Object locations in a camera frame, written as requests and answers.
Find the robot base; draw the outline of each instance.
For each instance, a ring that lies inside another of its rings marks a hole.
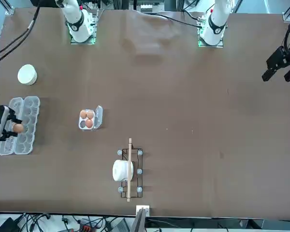
[[[71,44],[95,44],[97,37],[97,15],[93,15],[86,10],[82,10],[84,14],[84,23],[79,27],[78,31],[72,30],[69,26],[71,34]]]
[[[199,29],[197,30],[197,35],[198,35],[198,47],[218,47],[218,48],[223,48],[223,33],[224,33],[224,30],[222,32],[222,37],[220,39],[220,42],[216,45],[209,45],[207,44],[204,39],[202,38],[202,34],[204,32],[204,27],[206,25],[206,19],[204,17],[204,15],[201,17],[201,22],[198,22],[198,26],[201,26],[202,29]]]

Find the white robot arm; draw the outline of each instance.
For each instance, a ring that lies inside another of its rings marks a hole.
[[[55,0],[68,21],[70,34],[78,43],[85,42],[94,31],[92,13],[80,10],[77,0]]]
[[[220,42],[231,11],[230,0],[215,1],[213,12],[206,15],[207,21],[201,34],[207,44],[214,46]]]

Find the brown table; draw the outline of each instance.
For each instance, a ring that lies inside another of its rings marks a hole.
[[[7,17],[0,48],[34,9]],[[187,15],[170,16],[193,22]],[[105,11],[95,45],[70,45],[59,9],[41,9],[26,42],[0,62],[0,104],[41,99],[33,152],[0,156],[0,211],[290,219],[290,83],[262,81],[281,44],[281,15],[232,14],[223,49],[198,48],[195,28]],[[33,86],[17,81],[30,63]],[[79,111],[104,107],[82,132]],[[128,139],[144,150],[144,197],[112,180]]]

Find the egg carton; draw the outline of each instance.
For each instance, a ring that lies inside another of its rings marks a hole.
[[[98,105],[98,107],[96,108],[96,111],[88,110],[88,109],[85,109],[85,111],[86,113],[93,112],[93,118],[92,118],[93,124],[91,128],[87,127],[85,122],[86,120],[90,120],[90,119],[88,117],[86,117],[85,119],[82,119],[81,116],[79,116],[79,119],[78,119],[79,129],[83,131],[87,131],[87,130],[92,131],[92,130],[98,129],[102,124],[102,116],[103,116],[102,106]]]
[[[10,137],[0,142],[0,155],[29,154],[33,149],[34,134],[40,109],[40,99],[36,96],[28,96],[25,99],[13,98],[9,107],[15,111],[18,119],[22,120],[24,131],[17,137]],[[5,129],[12,131],[14,123],[8,121]]]

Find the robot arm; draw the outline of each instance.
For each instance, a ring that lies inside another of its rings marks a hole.
[[[78,43],[85,42],[94,32],[94,19],[92,13],[85,9],[80,10],[77,0],[55,0],[61,8],[68,22],[72,37]]]
[[[211,46],[217,45],[223,35],[228,17],[232,11],[230,0],[216,0],[213,12],[208,18],[201,38]]]
[[[262,75],[263,81],[269,81],[272,76],[281,68],[290,65],[290,48],[287,45],[288,37],[290,34],[290,24],[284,38],[283,46],[280,46],[276,51],[267,59],[267,70]],[[285,80],[290,81],[290,70],[285,74]]]

